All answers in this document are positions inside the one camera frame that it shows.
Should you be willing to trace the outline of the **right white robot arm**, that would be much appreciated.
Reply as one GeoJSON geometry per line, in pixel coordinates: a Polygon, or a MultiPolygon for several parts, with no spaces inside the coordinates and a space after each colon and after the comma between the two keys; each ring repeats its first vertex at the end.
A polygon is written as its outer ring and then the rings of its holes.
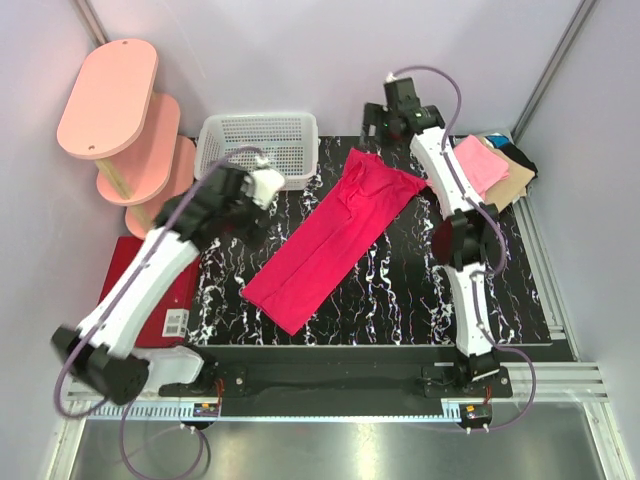
{"type": "Polygon", "coordinates": [[[437,107],[421,104],[413,80],[390,77],[384,90],[384,105],[365,105],[360,138],[367,138],[374,129],[381,143],[408,141],[411,154],[431,181],[443,217],[432,236],[431,250],[449,280],[456,318],[452,380],[460,393],[476,396],[500,369],[485,298],[493,248],[498,249],[498,265],[504,265],[498,209],[485,204],[471,185],[443,117],[437,107]]]}

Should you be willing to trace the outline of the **magenta t shirt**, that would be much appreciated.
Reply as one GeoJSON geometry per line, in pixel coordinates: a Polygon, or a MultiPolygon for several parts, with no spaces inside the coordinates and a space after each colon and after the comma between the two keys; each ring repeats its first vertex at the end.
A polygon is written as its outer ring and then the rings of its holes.
{"type": "Polygon", "coordinates": [[[242,290],[277,326],[296,334],[382,235],[422,178],[351,149],[337,184],[242,290]]]}

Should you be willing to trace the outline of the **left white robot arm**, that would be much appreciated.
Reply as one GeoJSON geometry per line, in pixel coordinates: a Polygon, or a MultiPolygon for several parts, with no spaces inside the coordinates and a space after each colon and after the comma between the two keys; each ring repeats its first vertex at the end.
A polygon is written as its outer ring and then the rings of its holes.
{"type": "Polygon", "coordinates": [[[251,247],[264,241],[268,210],[284,184],[273,168],[246,171],[216,164],[189,190],[167,200],[109,293],[76,327],[60,326],[53,333],[60,374],[115,405],[165,385],[208,394],[216,372],[196,349],[140,348],[136,340],[170,286],[214,238],[228,233],[251,247]]]}

